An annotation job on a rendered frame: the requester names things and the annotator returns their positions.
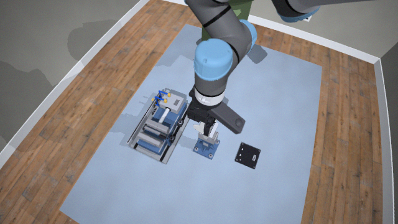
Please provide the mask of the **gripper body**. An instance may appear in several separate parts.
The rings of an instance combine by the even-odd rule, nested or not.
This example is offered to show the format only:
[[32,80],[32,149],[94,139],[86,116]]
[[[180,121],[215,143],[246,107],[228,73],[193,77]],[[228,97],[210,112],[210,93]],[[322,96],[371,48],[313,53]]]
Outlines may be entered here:
[[213,126],[216,119],[214,117],[212,117],[212,115],[207,113],[207,110],[218,107],[222,101],[220,103],[218,103],[217,105],[213,105],[213,106],[207,106],[207,105],[201,104],[196,99],[196,96],[195,96],[195,84],[194,84],[193,88],[190,90],[189,96],[192,97],[192,101],[190,102],[190,105],[187,108],[187,117],[189,119],[192,119],[192,120],[198,122],[198,123],[200,121],[205,124],[211,123],[211,126]]

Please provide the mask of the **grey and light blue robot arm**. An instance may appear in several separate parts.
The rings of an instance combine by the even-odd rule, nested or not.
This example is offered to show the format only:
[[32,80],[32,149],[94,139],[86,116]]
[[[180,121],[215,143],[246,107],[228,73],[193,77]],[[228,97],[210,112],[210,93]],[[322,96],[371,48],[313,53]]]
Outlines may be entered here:
[[[195,50],[195,96],[204,105],[217,105],[224,98],[228,77],[250,52],[257,39],[256,28],[238,19],[229,0],[184,0],[211,39],[202,41]],[[302,21],[320,6],[373,0],[271,0],[284,22]],[[243,130],[245,120],[225,103],[207,113],[235,134]]]

